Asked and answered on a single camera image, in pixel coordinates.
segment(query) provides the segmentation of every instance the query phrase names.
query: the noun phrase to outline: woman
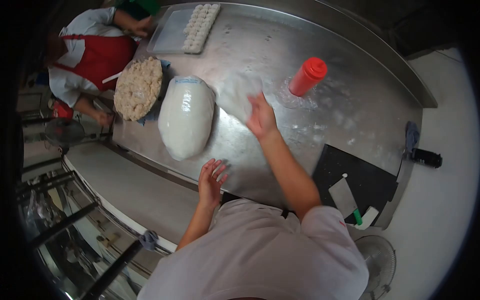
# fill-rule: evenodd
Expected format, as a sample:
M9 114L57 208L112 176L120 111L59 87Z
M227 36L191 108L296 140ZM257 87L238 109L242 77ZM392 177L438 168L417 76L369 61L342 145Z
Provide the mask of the woman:
M113 24L146 37L151 17L137 21L114 7L87 10L75 17L58 36L48 36L44 58L52 93L101 126L110 125L113 116L97 110L81 92L114 90L117 80L102 81L121 72L137 48L135 41Z

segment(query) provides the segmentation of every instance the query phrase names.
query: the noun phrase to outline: red squeeze bottle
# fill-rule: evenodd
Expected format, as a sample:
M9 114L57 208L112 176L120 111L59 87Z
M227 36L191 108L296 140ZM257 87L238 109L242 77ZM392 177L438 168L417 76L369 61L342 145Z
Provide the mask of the red squeeze bottle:
M310 57L298 70L288 84L288 89L295 96L302 96L317 83L319 83L327 74L327 65L323 60L316 57Z

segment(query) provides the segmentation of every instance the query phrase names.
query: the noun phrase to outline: stainless steel table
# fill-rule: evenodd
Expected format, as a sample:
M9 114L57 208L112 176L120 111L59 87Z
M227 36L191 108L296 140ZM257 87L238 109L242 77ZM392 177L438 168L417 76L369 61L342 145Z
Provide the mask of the stainless steel table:
M135 58L150 56L147 43L140 43ZM284 107L279 99L288 95L289 78L312 56L328 66L326 78L310 95L318 108ZM281 12L222 3L200 55L157 57L172 63L167 78L193 74L216 92L231 72L259 74L282 136L309 173L328 143L396 175L405 144L405 124L412 120L421 125L421 107L377 60L341 36ZM219 108L205 150L184 161L170 157L156 121L147 121L142 127L137 122L118 120L113 141L195 180L208 159L226 160L230 167L225 191L265 204L285 205L255 137Z

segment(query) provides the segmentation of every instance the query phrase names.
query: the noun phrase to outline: white t-shirt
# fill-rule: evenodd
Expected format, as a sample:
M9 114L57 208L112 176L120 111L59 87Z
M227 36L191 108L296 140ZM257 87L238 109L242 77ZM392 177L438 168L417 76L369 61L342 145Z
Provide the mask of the white t-shirt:
M114 14L114 7L87 10L76 16L67 27L64 27L59 36L122 36L123 32L120 29L109 26L113 22ZM74 68L82 59L85 51L85 41L67 39L65 44L68 52L60 57L57 62ZM81 91L98 91L98 88L91 81L70 71L52 66L48 68L48 74L52 93L71 108L77 102Z
M211 230L163 258L138 300L357 300L368 282L363 256L341 213L290 213L238 199L223 205Z

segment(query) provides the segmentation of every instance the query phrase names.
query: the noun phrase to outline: gray rag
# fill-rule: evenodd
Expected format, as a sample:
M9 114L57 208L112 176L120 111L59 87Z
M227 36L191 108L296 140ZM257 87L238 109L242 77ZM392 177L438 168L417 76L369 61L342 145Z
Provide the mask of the gray rag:
M142 244L142 246L149 250L155 251L156 241L158 241L158 235L153 231L147 230L143 235L141 235L138 240Z
M415 122L408 121L405 133L405 147L409 153L412 153L413 147L417 144L420 138L420 132Z
M163 71L167 70L172 64L168 60L160 60L160 62L162 64ZM155 121L155 119L158 117L159 111L160 111L160 106L155 106L154 104L152 109L143 118L139 119L137 122L139 122L140 125L145 126L145 121Z

